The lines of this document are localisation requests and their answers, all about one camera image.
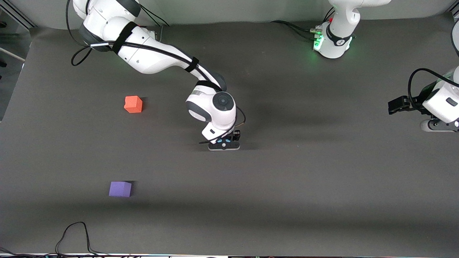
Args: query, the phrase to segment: green light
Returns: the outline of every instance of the green light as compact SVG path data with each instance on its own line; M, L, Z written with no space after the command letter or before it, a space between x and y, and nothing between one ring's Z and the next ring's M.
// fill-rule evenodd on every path
M322 46L323 41L324 41L324 36L320 35L319 38L315 40L314 49L320 50L320 47Z

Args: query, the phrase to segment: gray table surface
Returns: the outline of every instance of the gray table surface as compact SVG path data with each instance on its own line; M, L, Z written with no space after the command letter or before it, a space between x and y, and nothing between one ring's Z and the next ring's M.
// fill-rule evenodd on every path
M282 24L164 28L245 110L233 152L197 144L192 75L140 74L99 52L72 67L67 32L35 30L0 126L0 243L51 252L82 220L111 253L458 257L458 135L387 114L413 70L457 66L452 25L362 21L337 60ZM414 91L433 80L417 75ZM127 113L127 95L146 109ZM108 196L117 180L135 181L132 197ZM81 227L67 237L62 252L85 251Z

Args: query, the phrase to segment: wire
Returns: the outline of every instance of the wire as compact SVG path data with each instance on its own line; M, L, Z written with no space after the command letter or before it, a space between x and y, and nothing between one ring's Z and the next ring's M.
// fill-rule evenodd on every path
M335 13L334 7L330 8L330 10L328 10L327 14L325 14L324 20L322 22L325 22L334 13Z
M282 20L275 20L275 21L272 21L272 22L275 22L275 23L282 23L282 24L287 25L287 26L290 27L290 28L295 28L295 29L297 29L297 30L309 32L308 29L299 27L299 26L297 26L297 25L295 25L295 24L293 24L293 23L291 23L291 22L286 22L286 21L282 21Z
M86 233L86 248L88 249L88 252L90 252L90 253L92 253L92 254L95 254L95 255L98 255L97 253L102 253L102 252L95 251L94 249L91 248L91 243L90 243L89 234L88 234L88 228L86 227L86 223L83 222L83 221L79 221L79 222L72 223L72 224L68 225L68 226L65 228L64 233L62 234L61 239L57 242L56 246L54 247L55 253L59 253L59 245L61 244L62 240L64 240L65 234L67 233L67 230L68 230L71 226L76 225L76 224L83 224L83 226L84 226L84 231L85 231L85 233Z
M325 14L325 16L324 16L324 21L323 21L323 22L325 22L325 20L327 19L328 14L330 13L331 10L333 10L333 7L330 8L330 10L328 10L327 14Z
M156 23L156 25L158 25L159 27L161 26L161 25L159 25L159 23L155 20L155 18L151 17L151 15L150 15L147 11L145 11L145 7L143 7L142 5L140 5L140 7L142 8L142 10L144 10L144 12L148 15L148 17L150 17L150 18Z
M103 42L100 42L100 43L107 43L107 44L114 44L115 41L103 41ZM131 43L131 42L124 42L122 44L123 46L130 46L130 47L136 47L136 48L141 48L141 49L146 49L146 50L151 50L151 51L155 51L155 52L158 52L158 53L161 53L161 54L164 54L164 55L167 55L167 56L170 56L170 57L173 57L179 61L182 61L188 65L191 64L191 61L188 61L186 60L185 58L181 57L181 56L178 56L176 54L173 54L171 52L167 52L165 50L162 50L162 49L159 49L159 48L156 48L156 47L152 47L152 46L148 46L148 45L142 45L142 44L137 44L137 43ZM204 77L205 80L207 81L210 81L209 77L201 70L201 66L200 65L197 65L196 66L196 70L199 72L199 74Z
M415 75L417 72L419 72L419 71L426 71L426 72L429 72L429 73L431 73L431 74L437 76L438 78L444 80L445 82L447 82L447 83L449 83L449 84L452 84L452 85L454 85L454 86L456 86L456 87L459 87L459 84L458 84L458 83L455 83L454 81L452 81L452 80L450 80L450 79L448 79L448 78L446 78L446 77L444 77L444 76L442 76L442 75L440 75L440 74L438 74L438 73L436 73L436 72L434 72L434 71L432 71L432 70L430 70L430 69L427 69L427 68L419 68L419 69L416 69L416 70L410 75L409 80L408 80L408 98L409 98L409 101L411 102L411 104L413 105L413 107L414 107L416 110L418 110L419 112L422 112L422 111L421 111L421 109L417 106L417 103L415 103L415 102L413 101L413 97L412 97L412 95L411 95L411 82L413 81L414 75Z
M164 26L161 26L161 32L159 33L159 42L161 42L162 40L162 29L164 28Z
M69 6L69 5L70 5L70 0L67 0L67 6L66 6L66 8L65 8L65 22L66 22L66 24L67 24L67 31L68 31L68 33L70 34L70 37L72 37L72 39L73 39L78 45L80 45L80 46L87 46L87 44L83 44L83 43L78 42L78 41L74 38L74 36L73 36L73 34L72 34L72 31L70 30L70 25L68 25L68 6Z
M302 27L299 27L291 22L286 22L286 21L281 21L281 20L276 20L276 21L272 21L274 23L281 23L281 24L285 24L287 25L289 28L291 28L297 35L299 35L300 37L304 38L304 39L309 39L309 40L315 40L315 39L312 39L312 38L308 38L306 37L305 35L302 35L301 33L298 32L301 31L301 32L309 32L309 30L307 29L304 29Z
M152 11L148 10L145 6L140 5L140 7L141 7L145 12L149 12L149 13L151 13L152 15L158 17L158 19L160 19L162 22L164 22L164 24L166 24L167 26L170 26L169 23L167 23L163 18L159 17L158 15L156 15L155 13L153 13Z
M325 21L328 20L328 18L330 18L334 13L335 13L335 10L333 10L333 12L331 12L331 14L325 18Z
M89 54L91 53L92 51L92 48L89 49L89 51L86 53L86 55L78 62L78 63L74 63L75 61L75 58L76 56L81 53L83 50L87 49L87 48L90 48L90 46L85 46L83 47L82 49L78 50L77 52L75 52L75 54L73 54L72 58L70 59L70 63L73 65L73 66L78 66L80 65L81 63L83 63L84 60L86 60L86 58L89 56Z
M86 247L88 249L88 252L90 252L92 255L66 255L66 254L59 253L59 245L62 242L62 240L64 240L65 235L67 233L67 230L70 227L72 227L73 225L76 225L76 224L83 224L84 231L86 233ZM6 248L3 248L3 247L0 247L0 251L12 255L12 256L8 256L8 258L48 258L49 256L57 257L57 258L105 257L105 255L99 255L98 254L98 253L103 253L103 252L95 251L94 249L91 248L91 243L90 243L89 234L88 234L88 228L86 227L86 224L83 221L75 222L75 223L72 223L69 226L67 226L67 228L64 230L64 233L62 234L61 239L56 243L56 246L54 247L54 251L55 252L47 253L47 254L44 254L44 255L34 255L34 254L26 254L26 253L13 253L13 252L11 252L11 251L7 250Z
M450 12L452 12L452 11L453 11L453 9L454 9L454 8L456 8L456 6L458 6L458 5L459 5L459 2L458 2L458 3L456 3L456 4L455 4L453 7L451 7L451 8L449 9L449 11L450 11Z
M236 106L237 109L239 109L239 111L241 112L241 114L244 116L244 121L242 121L240 124L238 124L237 126L235 127L240 127L241 125L245 124L246 123L246 114L244 113L244 111L242 111L242 109L240 109L238 106Z

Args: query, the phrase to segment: gray wall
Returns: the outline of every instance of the gray wall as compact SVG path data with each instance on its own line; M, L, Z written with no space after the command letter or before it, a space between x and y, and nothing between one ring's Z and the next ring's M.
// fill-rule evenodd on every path
M11 0L40 27L64 29L65 0ZM170 24L216 22L268 22L320 20L331 7L327 0L140 0ZM392 0L386 6L362 8L363 19L400 19L427 17L442 13L454 0ZM72 28L81 19L71 11ZM145 14L137 21L153 25Z

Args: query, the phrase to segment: connector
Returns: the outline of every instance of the connector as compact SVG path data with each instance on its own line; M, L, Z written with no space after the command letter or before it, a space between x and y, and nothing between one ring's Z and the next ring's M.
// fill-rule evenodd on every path
M314 34L318 34L318 35L321 35L321 34L322 34L322 30L319 29L319 28L312 28L312 29L309 29L309 32L310 32L310 33L314 33Z

